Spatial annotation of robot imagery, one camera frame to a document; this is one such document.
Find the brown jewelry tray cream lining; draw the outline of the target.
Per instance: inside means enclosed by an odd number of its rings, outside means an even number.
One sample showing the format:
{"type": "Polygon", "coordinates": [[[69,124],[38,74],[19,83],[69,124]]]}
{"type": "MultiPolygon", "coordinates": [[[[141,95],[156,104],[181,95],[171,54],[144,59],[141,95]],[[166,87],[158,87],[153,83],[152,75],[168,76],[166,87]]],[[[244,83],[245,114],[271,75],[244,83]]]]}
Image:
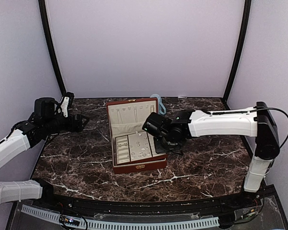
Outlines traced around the brown jewelry tray cream lining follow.
{"type": "Polygon", "coordinates": [[[112,153],[114,166],[158,161],[168,157],[164,152],[157,152],[156,140],[147,132],[114,136],[112,139],[112,153]]]}

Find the brown jewelry box cream lining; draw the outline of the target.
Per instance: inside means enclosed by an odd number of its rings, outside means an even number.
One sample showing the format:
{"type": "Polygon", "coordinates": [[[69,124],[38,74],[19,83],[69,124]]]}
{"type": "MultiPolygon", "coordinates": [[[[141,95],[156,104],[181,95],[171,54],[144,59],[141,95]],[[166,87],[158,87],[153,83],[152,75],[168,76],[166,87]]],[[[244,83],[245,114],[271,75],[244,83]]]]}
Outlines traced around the brown jewelry box cream lining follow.
{"type": "MultiPolygon", "coordinates": [[[[152,112],[158,112],[157,98],[144,98],[107,103],[111,146],[112,139],[116,135],[144,132],[142,126],[152,112]]],[[[166,165],[167,158],[131,165],[113,165],[113,171],[115,174],[138,173],[165,168],[166,165]]]]}

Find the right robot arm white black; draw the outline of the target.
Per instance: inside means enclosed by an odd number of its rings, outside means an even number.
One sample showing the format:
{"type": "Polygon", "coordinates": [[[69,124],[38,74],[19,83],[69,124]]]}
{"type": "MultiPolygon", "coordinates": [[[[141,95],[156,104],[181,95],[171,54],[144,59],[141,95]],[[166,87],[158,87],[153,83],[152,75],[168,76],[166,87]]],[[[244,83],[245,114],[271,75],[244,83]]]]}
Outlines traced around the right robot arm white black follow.
{"type": "Polygon", "coordinates": [[[186,140],[211,135],[237,135],[255,138],[255,151],[244,179],[243,191],[235,203],[245,208],[254,200],[269,167],[280,154],[284,143],[279,142],[276,122],[271,111],[288,114],[257,102],[254,107],[239,110],[208,111],[180,110],[174,119],[152,112],[142,129],[155,138],[162,138],[164,146],[181,146],[186,140]]]}

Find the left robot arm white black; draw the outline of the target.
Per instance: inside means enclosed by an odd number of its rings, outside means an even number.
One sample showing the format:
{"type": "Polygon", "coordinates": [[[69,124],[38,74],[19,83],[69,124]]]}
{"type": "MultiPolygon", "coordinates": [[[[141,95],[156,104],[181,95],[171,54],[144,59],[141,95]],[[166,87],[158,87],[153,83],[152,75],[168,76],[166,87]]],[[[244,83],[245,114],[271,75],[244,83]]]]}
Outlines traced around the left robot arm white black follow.
{"type": "MultiPolygon", "coordinates": [[[[89,121],[89,117],[81,114],[67,117],[55,115],[52,118],[32,115],[29,120],[17,123],[10,134],[0,141],[0,169],[48,136],[61,131],[81,132],[89,121]]],[[[0,182],[0,204],[39,199],[46,208],[54,209],[58,205],[58,198],[52,192],[53,186],[41,179],[0,182]]]]}

